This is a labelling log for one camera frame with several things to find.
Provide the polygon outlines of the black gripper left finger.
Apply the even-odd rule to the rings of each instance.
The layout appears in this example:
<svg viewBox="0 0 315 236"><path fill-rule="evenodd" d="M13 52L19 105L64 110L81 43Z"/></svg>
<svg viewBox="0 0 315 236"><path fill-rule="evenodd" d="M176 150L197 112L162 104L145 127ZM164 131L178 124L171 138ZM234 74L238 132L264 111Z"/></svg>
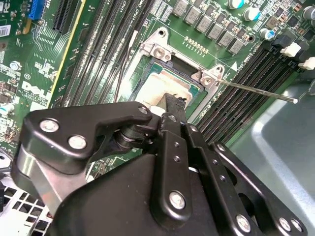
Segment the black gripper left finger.
<svg viewBox="0 0 315 236"><path fill-rule="evenodd" d="M53 218L75 190L137 157L155 158L150 212L157 223L192 215L184 98L165 94L160 115L136 102L37 110L25 116L11 176Z"/></svg>

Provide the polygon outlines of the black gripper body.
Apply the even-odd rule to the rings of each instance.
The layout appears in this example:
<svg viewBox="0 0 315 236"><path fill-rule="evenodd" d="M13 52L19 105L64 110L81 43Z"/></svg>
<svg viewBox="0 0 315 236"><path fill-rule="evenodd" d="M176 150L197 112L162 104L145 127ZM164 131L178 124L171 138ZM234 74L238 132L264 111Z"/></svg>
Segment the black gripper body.
<svg viewBox="0 0 315 236"><path fill-rule="evenodd" d="M71 193L50 226L53 236L229 236L210 209L199 174L189 172L192 215L179 229L160 226L150 212L155 158L137 157Z"/></svg>

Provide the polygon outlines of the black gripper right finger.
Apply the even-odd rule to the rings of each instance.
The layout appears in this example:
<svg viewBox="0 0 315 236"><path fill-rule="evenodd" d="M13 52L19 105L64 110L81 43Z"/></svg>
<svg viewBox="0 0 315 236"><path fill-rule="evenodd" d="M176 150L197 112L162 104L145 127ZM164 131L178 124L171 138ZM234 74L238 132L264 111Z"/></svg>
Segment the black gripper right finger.
<svg viewBox="0 0 315 236"><path fill-rule="evenodd" d="M193 214L180 236L305 236L300 219L224 144L183 125Z"/></svg>

